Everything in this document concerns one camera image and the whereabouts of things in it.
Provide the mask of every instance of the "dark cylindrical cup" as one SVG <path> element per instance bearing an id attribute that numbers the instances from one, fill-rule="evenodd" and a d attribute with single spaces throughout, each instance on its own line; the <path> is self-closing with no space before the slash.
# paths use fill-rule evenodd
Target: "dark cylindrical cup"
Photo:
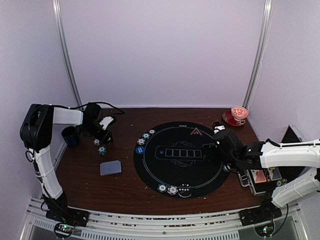
<path id="1" fill-rule="evenodd" d="M 68 126 L 65 129 L 62 130 L 61 136 L 63 137 L 66 145 L 69 148 L 74 148 L 79 145 L 80 138 L 79 134 L 77 132 L 76 127 L 74 126 Z"/>

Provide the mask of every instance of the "poker mat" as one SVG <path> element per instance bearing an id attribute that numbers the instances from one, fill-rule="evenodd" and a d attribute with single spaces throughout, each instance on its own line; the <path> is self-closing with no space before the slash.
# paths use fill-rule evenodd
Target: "poker mat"
<path id="1" fill-rule="evenodd" d="M 145 132 L 133 154 L 139 177 L 151 189 L 175 198 L 196 198 L 227 180 L 223 162 L 206 156 L 213 131 L 193 122 L 167 122 Z"/>

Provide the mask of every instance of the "robotic arm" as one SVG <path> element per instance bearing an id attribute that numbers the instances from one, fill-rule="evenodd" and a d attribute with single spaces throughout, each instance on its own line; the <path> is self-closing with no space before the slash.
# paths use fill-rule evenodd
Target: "robotic arm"
<path id="1" fill-rule="evenodd" d="M 240 212 L 243 226 L 268 221 L 282 215 L 280 208 L 320 190 L 320 140 L 302 143 L 254 142 L 244 146 L 231 129 L 213 126 L 215 154 L 230 168 L 261 170 L 279 166 L 307 167 L 295 180 L 268 192 L 261 206 Z"/>
<path id="2" fill-rule="evenodd" d="M 81 125 L 102 143 L 113 141 L 108 125 L 116 121 L 107 116 L 100 122 L 97 119 L 101 107 L 93 102 L 86 104 L 85 110 L 76 110 L 54 105 L 32 104 L 20 129 L 20 137 L 31 155 L 36 177 L 40 181 L 48 211 L 46 217 L 69 225 L 85 227 L 89 213 L 68 208 L 66 194 L 60 186 L 51 159 L 50 143 L 53 125 Z"/>

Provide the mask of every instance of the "wooden table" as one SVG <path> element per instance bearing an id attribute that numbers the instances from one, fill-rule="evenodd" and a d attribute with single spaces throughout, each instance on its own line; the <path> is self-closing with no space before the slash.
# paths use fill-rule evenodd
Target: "wooden table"
<path id="1" fill-rule="evenodd" d="M 68 204 L 82 209 L 141 215 L 177 215 L 213 213 L 259 205 L 261 197 L 253 197 L 250 189 L 240 185 L 238 176 L 230 173 L 216 191 L 200 198 L 171 198 L 150 189 L 136 173 L 133 153 L 137 139 L 154 126 L 173 121 L 187 121 L 211 128 L 226 109 L 216 108 L 128 108 L 125 115 L 108 129 L 114 143 L 100 156 L 94 137 L 83 137 L 78 147 L 66 149 L 56 171 Z M 234 129 L 246 145 L 257 137 L 247 122 Z M 122 173 L 100 176 L 100 164 L 120 160 Z"/>

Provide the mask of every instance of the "white wall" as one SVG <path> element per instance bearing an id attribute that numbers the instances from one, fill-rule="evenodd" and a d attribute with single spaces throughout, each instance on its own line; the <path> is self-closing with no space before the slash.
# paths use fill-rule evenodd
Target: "white wall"
<path id="1" fill-rule="evenodd" d="M 17 238 L 40 184 L 19 131 L 32 103 L 75 106 L 50 0 L 0 0 L 0 233 Z M 52 156 L 62 139 L 54 131 Z"/>
<path id="2" fill-rule="evenodd" d="M 82 101 L 117 106 L 242 105 L 263 0 L 65 0 Z"/>
<path id="3" fill-rule="evenodd" d="M 289 124 L 320 138 L 320 1 L 277 0 L 261 74 L 249 107 L 260 140 L 279 142 Z M 299 204 L 312 240 L 320 239 L 320 195 Z"/>

